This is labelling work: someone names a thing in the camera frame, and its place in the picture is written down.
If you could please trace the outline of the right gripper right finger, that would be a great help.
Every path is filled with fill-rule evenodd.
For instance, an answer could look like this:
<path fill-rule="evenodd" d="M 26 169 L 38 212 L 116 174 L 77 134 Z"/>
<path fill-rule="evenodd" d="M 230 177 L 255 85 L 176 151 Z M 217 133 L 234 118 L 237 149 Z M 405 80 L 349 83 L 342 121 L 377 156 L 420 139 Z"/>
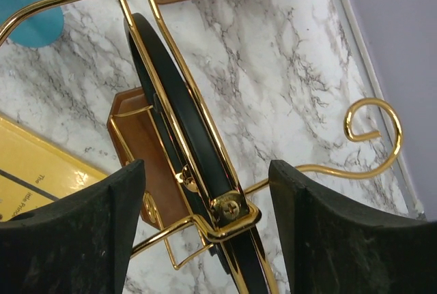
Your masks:
<path fill-rule="evenodd" d="M 435 293 L 436 223 L 354 201 L 282 160 L 270 194 L 293 293 Z"/>

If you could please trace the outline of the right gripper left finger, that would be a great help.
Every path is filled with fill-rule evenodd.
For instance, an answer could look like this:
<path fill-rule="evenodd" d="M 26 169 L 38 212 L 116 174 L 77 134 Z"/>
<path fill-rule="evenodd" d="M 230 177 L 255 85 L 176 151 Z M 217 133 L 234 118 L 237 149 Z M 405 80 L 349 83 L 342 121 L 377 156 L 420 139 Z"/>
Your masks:
<path fill-rule="evenodd" d="M 1 223 L 1 292 L 121 293 L 144 190 L 144 162 L 135 160 Z"/>

